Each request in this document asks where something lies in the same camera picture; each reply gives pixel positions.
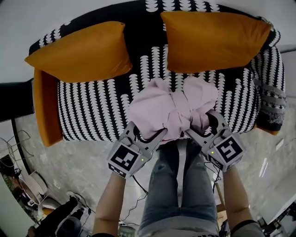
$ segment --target person's left arm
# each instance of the person's left arm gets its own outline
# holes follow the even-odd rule
[[[125,179],[112,173],[96,209],[93,235],[106,233],[117,236],[124,187]]]

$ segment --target person in black pants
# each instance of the person in black pants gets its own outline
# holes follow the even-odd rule
[[[66,219],[73,209],[81,203],[83,199],[79,194],[73,192],[67,192],[70,196],[70,200],[60,207],[56,208],[51,214],[49,214],[44,220],[41,221],[41,224],[35,228],[31,226],[28,230],[29,237],[55,237],[56,230],[59,224]],[[68,231],[79,229],[78,234],[80,232],[81,224],[80,219],[84,213],[84,208],[78,209],[74,212],[71,217],[75,218],[77,221],[65,221],[62,226],[66,228]]]

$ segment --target shoe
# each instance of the shoe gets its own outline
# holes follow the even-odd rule
[[[85,199],[84,199],[84,197],[82,197],[81,195],[79,195],[79,194],[77,194],[77,193],[74,193],[74,192],[72,192],[72,191],[68,191],[68,192],[67,192],[67,195],[68,195],[69,197],[74,197],[74,198],[76,198],[77,201],[78,201],[79,203],[81,203],[83,207],[86,207]]]

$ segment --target pink cloth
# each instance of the pink cloth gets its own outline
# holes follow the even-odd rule
[[[129,119],[139,128],[144,139],[167,128],[163,141],[177,139],[192,124],[200,131],[209,126],[205,114],[218,97],[217,88],[203,79],[189,76],[183,92],[172,92],[161,78],[151,80],[130,104]]]

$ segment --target gray floor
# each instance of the gray floor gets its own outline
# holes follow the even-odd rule
[[[37,169],[46,180],[50,189],[50,195],[61,203],[68,198],[66,192],[72,190],[85,197],[89,206],[95,210],[96,204],[108,182],[110,171],[106,165],[106,157],[112,144],[110,142],[66,142],[62,141],[49,148],[43,146],[37,127],[35,115],[16,119],[18,129],[26,130],[31,139],[24,143],[27,150],[34,154],[29,160],[32,170]],[[283,128],[277,136],[272,136],[259,129],[241,135],[247,147],[247,154],[237,167],[249,196],[250,205],[254,215],[258,207],[264,203],[268,193],[278,182],[290,172],[296,172],[295,143],[291,141],[296,137],[296,106],[289,105]],[[281,139],[285,139],[284,146],[277,152],[275,145]],[[184,163],[184,142],[180,146],[180,160]],[[136,177],[147,189],[151,169],[157,158],[153,159],[142,168]],[[269,162],[263,178],[259,173],[264,159]],[[143,191],[133,181],[128,179],[124,194],[123,211],[121,218],[125,218],[128,210],[136,204],[136,200],[144,196]],[[142,216],[144,200],[139,201],[125,221],[126,223],[139,224]],[[94,215],[88,219],[85,227],[92,229]]]

